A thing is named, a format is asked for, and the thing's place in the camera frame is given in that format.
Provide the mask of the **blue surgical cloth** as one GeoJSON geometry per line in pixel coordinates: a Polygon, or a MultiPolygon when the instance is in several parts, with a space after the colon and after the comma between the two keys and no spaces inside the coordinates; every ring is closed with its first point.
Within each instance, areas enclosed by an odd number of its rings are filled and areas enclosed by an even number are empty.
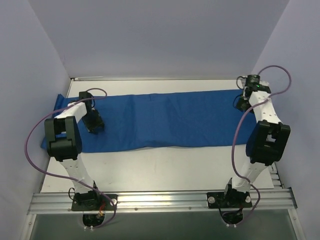
{"type": "Polygon", "coordinates": [[[95,108],[105,127],[91,134],[79,122],[82,151],[243,145],[256,121],[253,114],[244,116],[233,107],[239,94],[239,90],[214,90],[99,98],[95,108]]]}

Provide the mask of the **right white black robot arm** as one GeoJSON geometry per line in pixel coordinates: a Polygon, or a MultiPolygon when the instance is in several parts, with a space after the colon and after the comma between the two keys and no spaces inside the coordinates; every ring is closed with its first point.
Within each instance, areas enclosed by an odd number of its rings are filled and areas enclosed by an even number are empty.
{"type": "Polygon", "coordinates": [[[230,207],[250,202],[252,183],[261,172],[282,158],[291,133],[290,126],[283,124],[276,114],[269,85],[262,83],[256,74],[241,77],[241,83],[242,94],[234,107],[254,114],[256,125],[245,146],[248,159],[222,193],[223,203],[230,207]]]}

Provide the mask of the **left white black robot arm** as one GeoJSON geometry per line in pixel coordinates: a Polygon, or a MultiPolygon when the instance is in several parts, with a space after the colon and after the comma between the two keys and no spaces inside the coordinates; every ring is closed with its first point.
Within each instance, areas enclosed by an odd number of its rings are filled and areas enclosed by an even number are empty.
{"type": "Polygon", "coordinates": [[[90,210],[100,206],[101,197],[95,181],[90,177],[81,158],[83,143],[78,123],[82,121],[90,134],[98,134],[105,124],[95,100],[88,91],[79,92],[79,103],[71,102],[67,109],[54,118],[44,121],[47,153],[55,158],[67,172],[74,185],[73,201],[83,204],[90,210]]]}

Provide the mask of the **back aluminium rail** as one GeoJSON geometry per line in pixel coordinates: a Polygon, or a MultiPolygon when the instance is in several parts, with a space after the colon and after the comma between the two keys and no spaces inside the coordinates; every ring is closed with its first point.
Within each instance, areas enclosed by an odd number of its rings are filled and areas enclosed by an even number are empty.
{"type": "Polygon", "coordinates": [[[82,76],[82,77],[72,77],[73,81],[97,81],[98,79],[103,79],[103,76],[82,76]]]}

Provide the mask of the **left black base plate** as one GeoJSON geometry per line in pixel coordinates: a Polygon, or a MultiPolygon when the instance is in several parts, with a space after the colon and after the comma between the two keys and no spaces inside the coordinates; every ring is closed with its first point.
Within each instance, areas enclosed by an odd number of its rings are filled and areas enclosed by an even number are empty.
{"type": "Polygon", "coordinates": [[[71,210],[73,212],[87,211],[113,211],[114,207],[110,201],[96,192],[76,193],[72,200],[71,210]]]}

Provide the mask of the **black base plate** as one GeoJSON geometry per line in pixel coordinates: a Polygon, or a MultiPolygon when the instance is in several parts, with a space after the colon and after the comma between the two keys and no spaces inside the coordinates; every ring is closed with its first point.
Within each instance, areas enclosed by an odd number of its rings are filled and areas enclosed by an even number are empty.
{"type": "Polygon", "coordinates": [[[73,212],[87,211],[113,211],[114,207],[110,201],[96,192],[76,193],[72,200],[71,210],[73,212]]]}
{"type": "Polygon", "coordinates": [[[207,205],[209,209],[236,209],[236,208],[251,208],[253,206],[252,201],[246,202],[247,198],[251,198],[248,192],[224,193],[220,192],[208,192],[206,194],[207,205]]]}

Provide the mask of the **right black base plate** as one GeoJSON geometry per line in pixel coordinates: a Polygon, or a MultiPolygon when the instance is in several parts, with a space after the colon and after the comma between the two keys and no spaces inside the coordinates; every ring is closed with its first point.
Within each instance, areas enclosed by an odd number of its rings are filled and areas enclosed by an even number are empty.
{"type": "Polygon", "coordinates": [[[224,193],[220,192],[208,192],[206,194],[207,205],[209,209],[236,209],[236,208],[251,208],[253,206],[252,201],[246,202],[247,198],[251,198],[248,192],[224,193]]]}

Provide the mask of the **front aluminium rail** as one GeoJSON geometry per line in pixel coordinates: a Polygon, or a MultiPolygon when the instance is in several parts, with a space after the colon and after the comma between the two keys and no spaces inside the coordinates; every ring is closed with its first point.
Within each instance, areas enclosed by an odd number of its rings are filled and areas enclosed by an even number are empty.
{"type": "MultiPolygon", "coordinates": [[[[116,212],[124,213],[170,213],[213,212],[208,208],[206,191],[159,191],[118,192],[116,212]]],[[[261,189],[259,210],[296,209],[297,204],[290,189],[261,189]]],[[[72,202],[67,193],[34,194],[28,214],[95,214],[98,211],[72,211],[72,202]]]]}

